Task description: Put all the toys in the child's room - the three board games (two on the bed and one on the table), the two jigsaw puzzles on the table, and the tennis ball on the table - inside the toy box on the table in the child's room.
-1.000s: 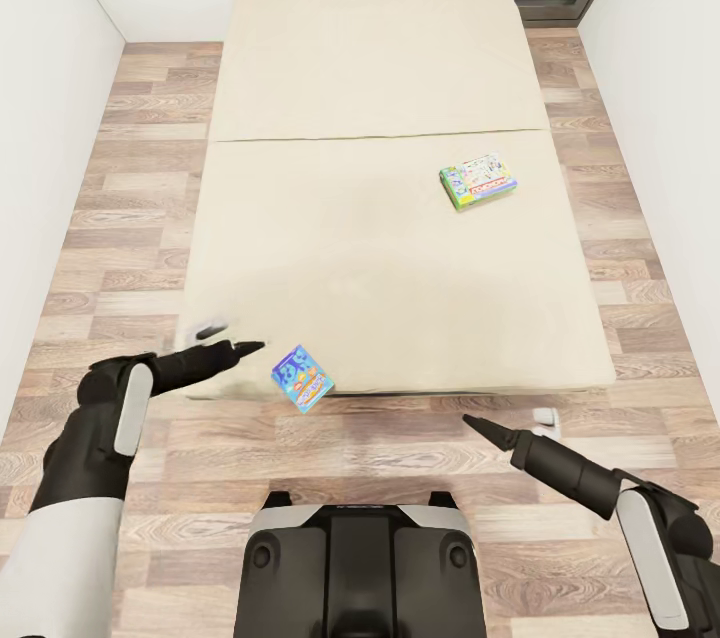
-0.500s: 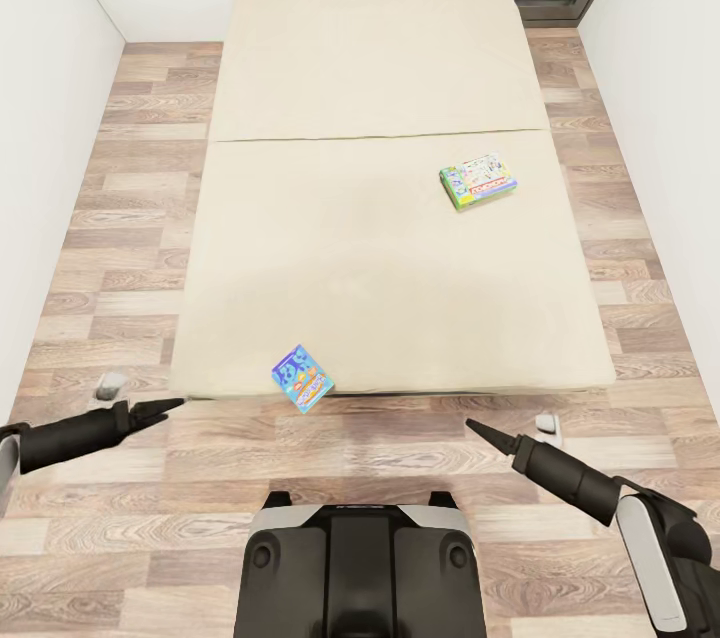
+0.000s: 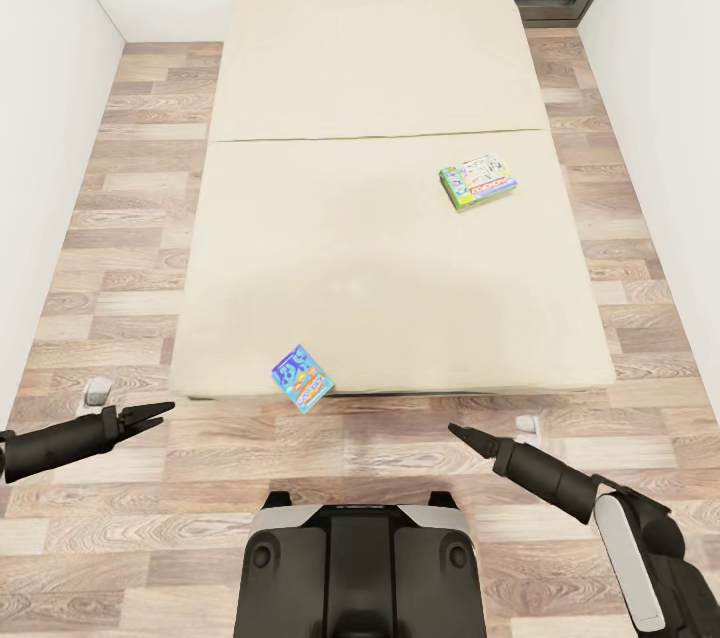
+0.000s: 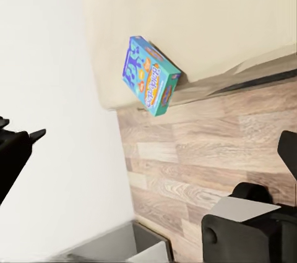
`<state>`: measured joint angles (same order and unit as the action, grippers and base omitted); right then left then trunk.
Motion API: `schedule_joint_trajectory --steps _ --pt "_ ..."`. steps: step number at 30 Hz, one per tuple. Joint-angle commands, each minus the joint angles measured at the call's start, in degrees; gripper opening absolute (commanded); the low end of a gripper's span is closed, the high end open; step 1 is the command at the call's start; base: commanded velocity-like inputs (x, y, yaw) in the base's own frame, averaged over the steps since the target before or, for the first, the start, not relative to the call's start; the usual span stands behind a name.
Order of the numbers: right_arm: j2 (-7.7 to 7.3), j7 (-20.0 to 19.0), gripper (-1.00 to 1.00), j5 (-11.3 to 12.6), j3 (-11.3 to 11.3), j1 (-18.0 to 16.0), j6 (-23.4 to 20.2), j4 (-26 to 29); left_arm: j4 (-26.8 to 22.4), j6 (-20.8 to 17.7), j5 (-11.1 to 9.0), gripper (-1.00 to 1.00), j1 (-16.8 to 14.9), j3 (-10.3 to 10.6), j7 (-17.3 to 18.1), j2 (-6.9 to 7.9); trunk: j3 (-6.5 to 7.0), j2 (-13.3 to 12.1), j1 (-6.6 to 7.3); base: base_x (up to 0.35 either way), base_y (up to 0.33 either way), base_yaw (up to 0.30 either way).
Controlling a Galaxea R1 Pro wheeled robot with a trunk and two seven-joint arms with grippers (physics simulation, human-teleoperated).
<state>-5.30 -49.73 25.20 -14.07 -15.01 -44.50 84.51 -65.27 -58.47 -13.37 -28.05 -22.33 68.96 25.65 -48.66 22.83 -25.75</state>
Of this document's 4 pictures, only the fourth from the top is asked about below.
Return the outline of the board game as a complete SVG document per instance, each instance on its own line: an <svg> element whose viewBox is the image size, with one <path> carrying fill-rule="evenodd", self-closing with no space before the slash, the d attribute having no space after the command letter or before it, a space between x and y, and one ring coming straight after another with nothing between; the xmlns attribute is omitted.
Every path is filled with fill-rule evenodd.
<svg viewBox="0 0 297 263"><path fill-rule="evenodd" d="M145 38L129 38L122 78L154 116L165 114L180 74Z"/></svg>

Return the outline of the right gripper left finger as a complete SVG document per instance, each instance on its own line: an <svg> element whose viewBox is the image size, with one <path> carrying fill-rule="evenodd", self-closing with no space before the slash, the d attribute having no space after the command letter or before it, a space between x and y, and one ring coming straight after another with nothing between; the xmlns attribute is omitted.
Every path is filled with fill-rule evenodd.
<svg viewBox="0 0 297 263"><path fill-rule="evenodd" d="M0 205L32 155L27 131L0 137Z"/></svg>

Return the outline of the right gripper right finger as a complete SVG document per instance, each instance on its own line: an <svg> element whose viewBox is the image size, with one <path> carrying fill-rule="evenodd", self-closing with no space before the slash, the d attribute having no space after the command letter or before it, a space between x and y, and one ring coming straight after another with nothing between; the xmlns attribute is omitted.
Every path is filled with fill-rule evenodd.
<svg viewBox="0 0 297 263"><path fill-rule="evenodd" d="M282 131L277 152L297 180L297 133Z"/></svg>

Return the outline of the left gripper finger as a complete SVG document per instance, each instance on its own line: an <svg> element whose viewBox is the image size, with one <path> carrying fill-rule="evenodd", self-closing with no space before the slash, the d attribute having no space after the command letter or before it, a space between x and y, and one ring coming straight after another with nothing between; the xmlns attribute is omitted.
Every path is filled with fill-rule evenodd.
<svg viewBox="0 0 297 263"><path fill-rule="evenodd" d="M2 131L1 133L10 135L9 132ZM42 130L39 130L39 131L32 132L29 135L31 144L33 145L37 140L41 139L45 134L46 134L46 129L42 129Z"/></svg>
<svg viewBox="0 0 297 263"><path fill-rule="evenodd" d="M0 130L9 125L10 122L9 119L0 119Z"/></svg>

